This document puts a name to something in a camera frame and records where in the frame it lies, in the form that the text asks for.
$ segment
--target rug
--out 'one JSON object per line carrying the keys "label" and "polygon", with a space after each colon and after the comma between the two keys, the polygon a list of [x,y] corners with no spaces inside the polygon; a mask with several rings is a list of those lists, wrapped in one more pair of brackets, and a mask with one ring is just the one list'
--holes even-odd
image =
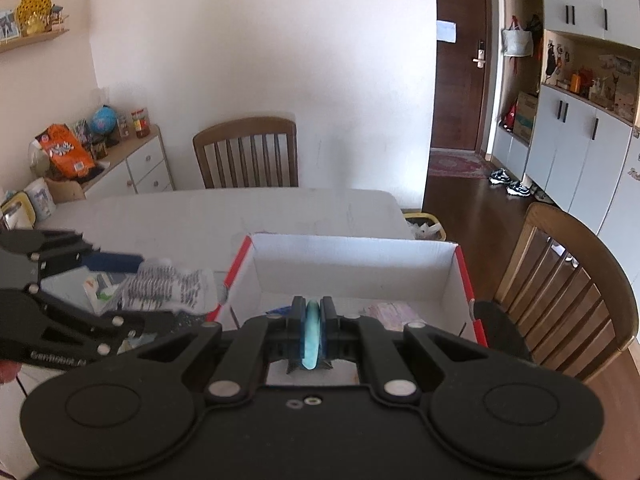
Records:
{"label": "rug", "polygon": [[431,150],[428,176],[487,178],[494,170],[481,155],[459,150]]}

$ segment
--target white cardboard box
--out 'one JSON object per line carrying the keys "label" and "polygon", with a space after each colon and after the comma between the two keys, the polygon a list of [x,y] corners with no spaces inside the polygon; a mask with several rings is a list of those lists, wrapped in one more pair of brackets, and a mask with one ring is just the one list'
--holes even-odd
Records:
{"label": "white cardboard box", "polygon": [[216,311],[225,330],[291,304],[331,296],[339,315],[407,303],[437,328],[476,341],[474,297],[462,250],[448,242],[256,234],[247,237]]}

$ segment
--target orange snack bag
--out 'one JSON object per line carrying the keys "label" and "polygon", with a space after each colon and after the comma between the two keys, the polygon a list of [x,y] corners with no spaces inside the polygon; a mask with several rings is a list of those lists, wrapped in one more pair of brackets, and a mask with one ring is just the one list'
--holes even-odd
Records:
{"label": "orange snack bag", "polygon": [[69,179],[87,176],[95,168],[91,155],[64,124],[52,124],[36,140],[56,168]]}

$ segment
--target cabinet handle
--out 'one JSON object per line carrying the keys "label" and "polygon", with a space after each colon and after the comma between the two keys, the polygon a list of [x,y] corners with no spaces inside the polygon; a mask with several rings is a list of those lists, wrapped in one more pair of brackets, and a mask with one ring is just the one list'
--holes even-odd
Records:
{"label": "cabinet handle", "polygon": [[591,140],[596,140],[596,133],[598,131],[598,123],[600,122],[600,119],[596,117],[596,124],[593,127],[593,134],[591,135]]}

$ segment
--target picture frame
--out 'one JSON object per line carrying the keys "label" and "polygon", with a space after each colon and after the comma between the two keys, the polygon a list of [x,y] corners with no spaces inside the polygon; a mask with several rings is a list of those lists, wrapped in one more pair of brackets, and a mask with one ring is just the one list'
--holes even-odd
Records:
{"label": "picture frame", "polygon": [[0,10],[0,43],[20,38],[20,26],[12,10]]}

